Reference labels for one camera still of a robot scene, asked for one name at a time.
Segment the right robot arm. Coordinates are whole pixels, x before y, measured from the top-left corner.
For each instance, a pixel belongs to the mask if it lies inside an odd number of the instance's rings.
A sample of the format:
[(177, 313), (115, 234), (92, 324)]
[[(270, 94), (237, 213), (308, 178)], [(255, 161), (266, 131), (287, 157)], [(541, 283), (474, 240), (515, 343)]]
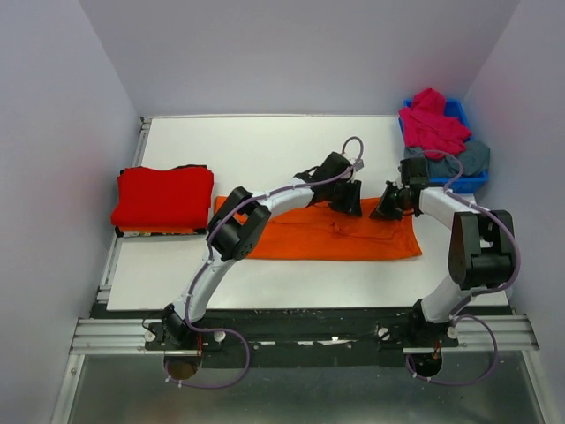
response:
[(507, 290), (521, 258), (508, 211), (482, 208), (447, 185), (432, 186), (423, 156), (403, 159), (399, 172), (399, 179), (386, 183), (370, 217), (400, 221), (408, 214), (427, 215), (451, 230), (448, 275), (414, 304), (405, 327), (407, 338), (424, 346), (453, 325), (473, 299)]

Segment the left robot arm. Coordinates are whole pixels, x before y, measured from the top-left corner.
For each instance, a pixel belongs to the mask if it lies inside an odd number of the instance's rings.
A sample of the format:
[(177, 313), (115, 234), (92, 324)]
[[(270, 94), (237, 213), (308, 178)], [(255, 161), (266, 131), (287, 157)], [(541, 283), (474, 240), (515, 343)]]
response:
[(162, 312), (166, 339), (177, 349), (189, 347), (196, 336), (194, 323), (224, 276), (236, 262), (246, 258), (258, 245), (268, 221), (295, 209), (326, 202), (343, 213), (358, 215), (362, 156), (349, 159), (343, 152), (329, 154), (316, 167), (296, 174), (287, 184), (270, 191), (250, 192), (239, 186), (210, 220), (206, 249), (200, 267), (182, 295)]

